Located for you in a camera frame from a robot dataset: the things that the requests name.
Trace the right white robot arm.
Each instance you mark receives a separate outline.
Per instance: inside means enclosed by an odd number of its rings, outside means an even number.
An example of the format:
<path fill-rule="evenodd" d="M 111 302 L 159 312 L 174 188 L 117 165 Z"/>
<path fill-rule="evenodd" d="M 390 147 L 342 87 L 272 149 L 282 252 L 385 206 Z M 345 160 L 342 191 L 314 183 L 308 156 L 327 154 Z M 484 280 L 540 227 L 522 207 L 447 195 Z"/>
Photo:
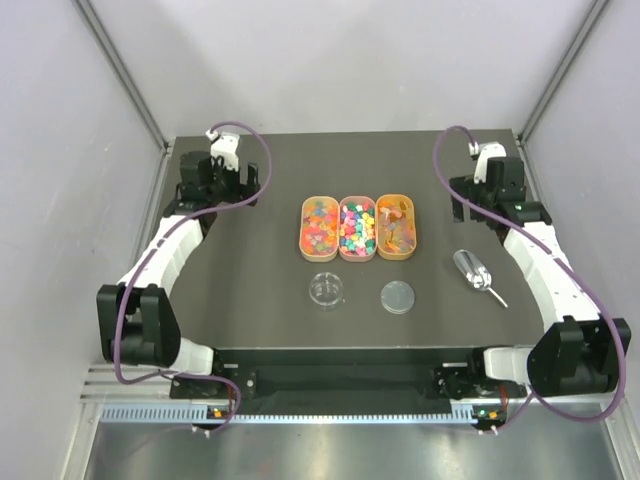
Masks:
<path fill-rule="evenodd" d="M 631 330 L 618 318 L 608 327 L 601 310 L 561 265 L 566 257 L 546 208 L 526 198 L 524 163 L 497 143 L 473 154 L 475 171 L 449 185 L 453 218 L 470 218 L 493 230 L 530 288 L 543 322 L 532 347 L 486 347 L 474 355 L 466 380 L 487 396 L 504 381 L 525 384 L 542 397 L 607 393 L 619 381 L 619 359 L 612 335 L 627 347 Z"/>

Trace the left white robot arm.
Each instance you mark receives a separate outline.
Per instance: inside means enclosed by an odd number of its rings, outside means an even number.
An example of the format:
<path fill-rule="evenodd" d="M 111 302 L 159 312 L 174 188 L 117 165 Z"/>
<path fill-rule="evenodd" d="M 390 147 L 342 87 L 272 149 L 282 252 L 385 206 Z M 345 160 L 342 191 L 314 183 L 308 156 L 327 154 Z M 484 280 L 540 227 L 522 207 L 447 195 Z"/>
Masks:
<path fill-rule="evenodd" d="M 258 166 L 232 166 L 231 154 L 192 151 L 180 159 L 180 182 L 165 208 L 156 234 L 136 265 L 117 283 L 97 293 L 103 357 L 113 363 L 167 369 L 192 375 L 205 396 L 226 387 L 227 374 L 216 366 L 212 348 L 182 336 L 170 293 L 189 256 L 204 241 L 217 207 L 254 205 L 260 191 Z M 241 173 L 247 179 L 241 180 Z"/>

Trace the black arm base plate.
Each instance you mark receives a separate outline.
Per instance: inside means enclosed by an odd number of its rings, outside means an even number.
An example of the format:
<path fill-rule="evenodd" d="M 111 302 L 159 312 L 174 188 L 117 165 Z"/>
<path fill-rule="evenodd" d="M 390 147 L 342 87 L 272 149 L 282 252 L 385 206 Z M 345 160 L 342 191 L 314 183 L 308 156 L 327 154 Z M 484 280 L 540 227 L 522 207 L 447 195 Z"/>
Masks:
<path fill-rule="evenodd" d="M 245 400 L 281 392 L 407 390 L 426 398 L 525 396 L 513 381 L 480 372 L 475 350 L 462 348 L 218 349 L 214 371 L 241 388 Z"/>

